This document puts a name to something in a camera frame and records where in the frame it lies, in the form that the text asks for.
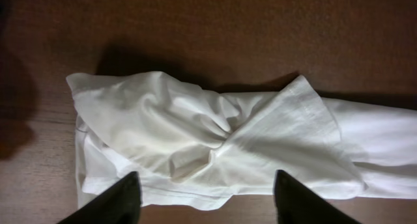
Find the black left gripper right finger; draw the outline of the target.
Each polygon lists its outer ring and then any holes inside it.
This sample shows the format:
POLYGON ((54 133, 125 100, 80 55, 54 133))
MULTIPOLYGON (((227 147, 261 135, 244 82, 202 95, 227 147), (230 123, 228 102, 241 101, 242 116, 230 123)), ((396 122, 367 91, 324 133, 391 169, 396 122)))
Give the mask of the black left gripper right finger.
POLYGON ((278 224, 360 224, 284 170, 276 171, 274 199, 278 224))

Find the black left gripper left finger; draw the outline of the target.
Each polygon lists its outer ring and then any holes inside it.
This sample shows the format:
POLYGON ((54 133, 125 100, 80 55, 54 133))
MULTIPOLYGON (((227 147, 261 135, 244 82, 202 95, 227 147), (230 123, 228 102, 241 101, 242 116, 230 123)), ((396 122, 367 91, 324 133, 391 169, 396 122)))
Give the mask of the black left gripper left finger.
POLYGON ((58 224, 138 224, 141 204, 139 174, 131 172, 58 224))

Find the white t-shirt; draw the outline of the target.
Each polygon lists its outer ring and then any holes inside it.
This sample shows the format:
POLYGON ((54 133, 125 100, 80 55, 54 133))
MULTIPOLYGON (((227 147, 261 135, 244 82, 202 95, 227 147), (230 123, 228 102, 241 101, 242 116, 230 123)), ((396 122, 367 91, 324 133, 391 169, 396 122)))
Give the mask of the white t-shirt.
POLYGON ((416 112, 278 92, 217 93, 163 72, 71 74, 83 206, 132 171, 144 205, 215 210, 270 195, 278 169, 325 199, 416 198, 416 112))

